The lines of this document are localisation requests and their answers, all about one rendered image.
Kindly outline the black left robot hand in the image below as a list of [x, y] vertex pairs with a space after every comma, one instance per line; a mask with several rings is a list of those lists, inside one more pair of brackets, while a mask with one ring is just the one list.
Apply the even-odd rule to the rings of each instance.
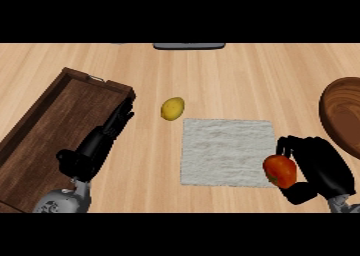
[[77, 149], [62, 149], [56, 154], [61, 172], [82, 182], [89, 182], [98, 175], [117, 137], [135, 116], [132, 109], [133, 99], [127, 98], [104, 125], [92, 130]]

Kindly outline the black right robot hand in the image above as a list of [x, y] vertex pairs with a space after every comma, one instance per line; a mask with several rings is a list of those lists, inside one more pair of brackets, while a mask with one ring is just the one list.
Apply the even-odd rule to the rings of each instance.
[[321, 137], [296, 136], [278, 139], [277, 154], [294, 158], [306, 182], [281, 189], [288, 201], [303, 204], [318, 195], [327, 200], [355, 195], [355, 177], [350, 167], [331, 143]]

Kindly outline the red tomato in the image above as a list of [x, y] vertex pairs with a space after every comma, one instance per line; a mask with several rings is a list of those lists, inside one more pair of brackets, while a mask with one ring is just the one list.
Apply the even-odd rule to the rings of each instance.
[[284, 155], [272, 155], [263, 162], [266, 177], [274, 185], [288, 189], [297, 182], [296, 162]]

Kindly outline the brown wooden bowl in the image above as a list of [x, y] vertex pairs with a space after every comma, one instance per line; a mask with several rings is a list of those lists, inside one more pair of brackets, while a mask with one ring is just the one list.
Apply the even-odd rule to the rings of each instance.
[[341, 149], [360, 159], [360, 78], [337, 79], [319, 100], [324, 129]]

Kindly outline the white textured placemat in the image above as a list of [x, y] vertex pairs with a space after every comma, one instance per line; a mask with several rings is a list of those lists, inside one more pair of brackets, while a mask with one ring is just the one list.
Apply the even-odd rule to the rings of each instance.
[[275, 149], [271, 121], [185, 119], [181, 183], [274, 188], [263, 161]]

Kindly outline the dark brown wooden tray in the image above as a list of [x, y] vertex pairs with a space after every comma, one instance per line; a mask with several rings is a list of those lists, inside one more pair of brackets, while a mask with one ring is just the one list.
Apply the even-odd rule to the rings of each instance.
[[127, 98], [130, 86], [62, 70], [0, 142], [0, 213], [31, 213], [52, 190], [76, 189], [56, 154], [77, 149]]

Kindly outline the yellow potato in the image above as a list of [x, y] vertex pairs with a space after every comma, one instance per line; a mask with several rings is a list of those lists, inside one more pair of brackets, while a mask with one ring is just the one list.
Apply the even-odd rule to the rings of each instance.
[[167, 121], [175, 121], [183, 114], [185, 111], [185, 100], [182, 97], [169, 99], [161, 107], [161, 117]]

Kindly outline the dark grey flat appliance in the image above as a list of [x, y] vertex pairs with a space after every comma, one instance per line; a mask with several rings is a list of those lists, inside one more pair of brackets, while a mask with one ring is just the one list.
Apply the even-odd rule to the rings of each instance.
[[226, 43], [154, 43], [157, 50], [219, 50]]

